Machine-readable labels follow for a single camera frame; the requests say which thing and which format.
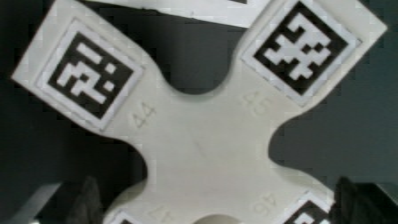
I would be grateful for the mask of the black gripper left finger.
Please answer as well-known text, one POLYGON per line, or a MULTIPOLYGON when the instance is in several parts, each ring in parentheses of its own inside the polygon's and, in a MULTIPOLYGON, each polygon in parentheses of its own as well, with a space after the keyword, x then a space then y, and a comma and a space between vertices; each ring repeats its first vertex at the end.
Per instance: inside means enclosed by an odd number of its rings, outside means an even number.
POLYGON ((104 224, 97 179, 43 185, 6 224, 104 224))

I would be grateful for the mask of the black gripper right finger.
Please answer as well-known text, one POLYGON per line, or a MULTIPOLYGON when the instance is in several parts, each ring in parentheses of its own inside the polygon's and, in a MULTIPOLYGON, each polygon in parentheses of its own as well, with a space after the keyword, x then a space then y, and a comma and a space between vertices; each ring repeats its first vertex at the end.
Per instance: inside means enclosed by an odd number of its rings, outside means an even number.
POLYGON ((398 184, 342 177, 329 218, 333 224, 398 224, 398 184))

